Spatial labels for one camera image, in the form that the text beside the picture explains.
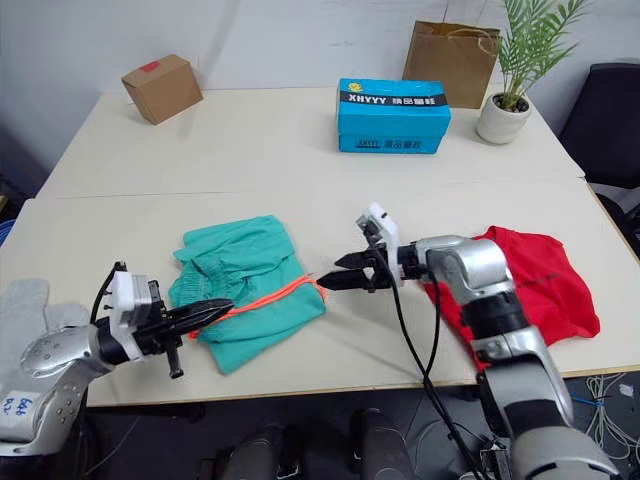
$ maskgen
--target potted plant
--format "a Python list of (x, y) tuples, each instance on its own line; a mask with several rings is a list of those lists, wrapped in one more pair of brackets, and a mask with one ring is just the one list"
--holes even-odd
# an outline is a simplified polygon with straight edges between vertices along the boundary
[(476, 124), (478, 135), (497, 144), (516, 138), (531, 114), (525, 93), (576, 47), (566, 46), (564, 37), (569, 25), (586, 13), (586, 3), (504, 0), (509, 31), (498, 46), (504, 90), (485, 102)]

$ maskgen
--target gray cloth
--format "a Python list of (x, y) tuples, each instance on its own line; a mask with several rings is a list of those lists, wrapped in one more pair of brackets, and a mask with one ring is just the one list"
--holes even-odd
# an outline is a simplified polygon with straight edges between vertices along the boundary
[(15, 369), (31, 342), (46, 333), (89, 323), (82, 305), (47, 305), (48, 296), (42, 279), (16, 280), (0, 295), (0, 373)]

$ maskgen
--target black office chair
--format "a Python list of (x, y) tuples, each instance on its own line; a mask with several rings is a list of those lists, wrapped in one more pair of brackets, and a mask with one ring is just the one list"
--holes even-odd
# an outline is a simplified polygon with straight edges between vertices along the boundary
[[(560, 142), (588, 182), (639, 187), (640, 65), (592, 65)], [(598, 194), (598, 199), (640, 258), (640, 205), (625, 213), (610, 198)]]

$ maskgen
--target bag handle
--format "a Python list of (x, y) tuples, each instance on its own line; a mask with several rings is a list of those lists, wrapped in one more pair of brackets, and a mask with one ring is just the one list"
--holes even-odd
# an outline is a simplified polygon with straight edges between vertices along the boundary
[[(480, 34), (484, 35), (486, 38), (488, 38), (493, 43), (493, 45), (496, 45), (496, 43), (497, 43), (496, 40), (491, 35), (489, 35), (487, 32), (485, 32), (484, 30), (481, 30), (479, 28), (457, 28), (457, 29), (452, 30), (451, 32), (447, 33), (445, 35), (445, 37), (449, 38), (451, 35), (453, 35), (454, 33), (458, 33), (458, 32), (480, 33)], [(484, 53), (486, 53), (487, 55), (496, 55), (497, 48), (496, 48), (496, 52), (490, 52), (489, 50), (487, 50), (486, 48), (484, 48), (482, 46), (482, 40), (483, 39), (481, 37), (478, 37), (478, 48), (480, 50), (482, 50)]]

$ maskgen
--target red cloth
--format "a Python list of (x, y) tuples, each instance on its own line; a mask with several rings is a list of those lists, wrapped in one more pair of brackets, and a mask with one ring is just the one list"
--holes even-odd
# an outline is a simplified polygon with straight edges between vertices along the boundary
[[(524, 313), (540, 329), (547, 345), (575, 336), (591, 338), (600, 332), (591, 293), (569, 264), (562, 243), (547, 235), (495, 226), (475, 238), (493, 240), (502, 249)], [(471, 328), (462, 325), (461, 309), (449, 288), (439, 286), (442, 316), (471, 351)], [(424, 289), (434, 301), (433, 285), (425, 284)], [(482, 370), (483, 364), (474, 360)]]

